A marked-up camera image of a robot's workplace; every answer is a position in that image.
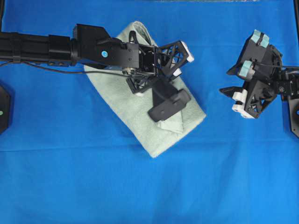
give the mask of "black cable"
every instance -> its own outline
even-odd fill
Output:
[[[273,67],[273,68],[286,68],[286,69],[299,69],[299,66],[284,66],[284,65],[273,65],[273,64],[263,64],[255,62],[257,65]]]
[[[108,74],[108,75],[114,75],[114,76],[120,76],[120,77],[125,77],[125,78],[131,78],[131,77],[137,77],[137,76],[126,76],[118,73],[112,73],[112,72],[105,72],[105,71],[63,71],[63,70],[57,70],[57,69],[50,69],[50,68],[45,68],[39,65],[31,64],[29,62],[21,62],[22,64],[29,65],[31,67],[37,68],[37,69],[42,69],[46,71],[53,71],[53,72],[58,72],[58,73],[63,73],[63,74],[90,74],[90,73],[103,73],[103,74]],[[8,65],[8,64],[13,64],[13,62],[5,62],[3,64],[0,64],[0,67]]]
[[[297,38],[299,42],[299,0],[294,0],[294,9],[295,9],[295,19],[297,27]]]
[[[4,0],[0,0],[0,32],[2,30],[2,18],[4,14]]]
[[[63,71],[63,70],[57,70],[57,69],[50,69],[46,67],[42,67],[39,65],[31,64],[29,62],[21,62],[22,64],[29,65],[31,67],[37,68],[37,69],[42,69],[46,71],[53,71],[53,72],[58,72],[58,73],[63,73],[63,74],[90,74],[90,73],[104,73],[104,74],[109,74],[109,75],[115,75],[115,76],[120,76],[120,77],[125,77],[128,78],[130,76],[118,74],[118,73],[110,73],[110,72],[105,72],[105,71]]]

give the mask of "black mount plate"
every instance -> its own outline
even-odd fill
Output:
[[[10,101],[11,97],[9,93],[2,86],[0,86],[0,134],[8,128]]]

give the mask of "white plastic part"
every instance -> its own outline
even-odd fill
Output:
[[[142,92],[137,92],[137,93],[135,93],[135,96],[138,96],[138,97],[143,97],[143,96],[144,96],[144,94],[143,94]]]
[[[252,117],[249,113],[247,113],[244,110],[246,98],[247,98],[247,90],[246,89],[243,89],[242,92],[234,92],[233,99],[235,101],[242,102],[242,105],[234,104],[232,109],[233,109],[233,111],[240,113],[241,116],[244,118],[254,119],[254,117]]]
[[[235,101],[241,101],[242,103],[246,102],[247,90],[243,90],[242,92],[234,92],[233,99]]]
[[[194,61],[194,56],[193,56],[193,54],[191,54],[191,52],[189,51],[189,49],[188,49],[188,47],[187,47],[187,44],[185,43],[185,42],[183,42],[183,41],[181,41],[182,42],[182,44],[183,44],[183,46],[184,46],[184,48],[185,48],[185,50],[187,51],[187,53],[188,53],[188,57],[187,57],[187,61],[188,62],[193,62]]]
[[[180,74],[182,74],[182,71],[181,71],[181,69],[177,69],[174,73],[173,73],[173,75],[174,76],[179,76]]]

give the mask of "wire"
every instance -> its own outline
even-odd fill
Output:
[[[299,66],[273,65],[273,64],[263,64],[263,63],[258,63],[258,62],[255,62],[255,64],[258,64],[261,66],[273,67],[273,68],[299,69]]]
[[[63,74],[91,74],[91,73],[103,73],[103,74],[109,74],[109,75],[114,75],[114,76],[120,76],[120,77],[125,77],[128,78],[130,76],[118,74],[118,73],[111,73],[111,72],[105,72],[105,71],[63,71],[63,70],[57,70],[57,69],[50,69],[46,67],[42,67],[39,65],[31,64],[29,62],[21,62],[22,64],[29,65],[31,67],[37,68],[37,69],[42,69],[46,71],[53,71],[53,72],[58,72],[58,73],[63,73]]]
[[[0,32],[2,31],[2,19],[4,14],[4,0],[0,0]]]
[[[12,63],[13,63],[13,62],[5,62],[5,63],[0,64],[0,67],[5,66],[5,65],[8,65],[8,64],[12,64]]]
[[[286,72],[287,75],[291,75],[291,74],[298,74],[299,71],[290,71],[290,72]]]
[[[105,71],[63,71],[63,70],[57,70],[57,69],[50,69],[50,68],[46,68],[46,67],[42,67],[39,65],[35,65],[35,64],[31,64],[29,62],[21,62],[22,64],[26,64],[28,66],[37,68],[37,69],[42,69],[42,70],[46,70],[46,71],[53,71],[53,72],[58,72],[58,73],[63,73],[63,74],[91,74],[91,73],[102,73],[102,74],[108,74],[108,75],[114,75],[114,76],[120,76],[120,77],[125,77],[125,78],[131,78],[131,77],[139,77],[142,75],[134,75],[134,76],[126,76],[126,75],[122,75],[119,73],[112,73],[112,72],[105,72]],[[0,67],[3,67],[5,65],[8,64],[13,64],[13,62],[5,62],[3,64],[0,64]]]

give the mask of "folded towel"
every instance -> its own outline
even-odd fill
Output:
[[[146,27],[138,21],[130,23],[117,38],[128,42],[131,30],[136,32],[140,44],[156,45]],[[143,94],[134,95],[124,78],[101,74],[101,70],[89,66],[84,66],[84,69],[85,71],[99,71],[99,74],[88,74],[93,86],[133,132],[151,157],[157,157],[173,146],[206,117],[180,77],[177,77],[172,84],[178,90],[186,90],[191,96],[191,101],[187,103],[186,108],[169,119],[155,123],[148,116],[148,110],[153,107],[151,89]]]

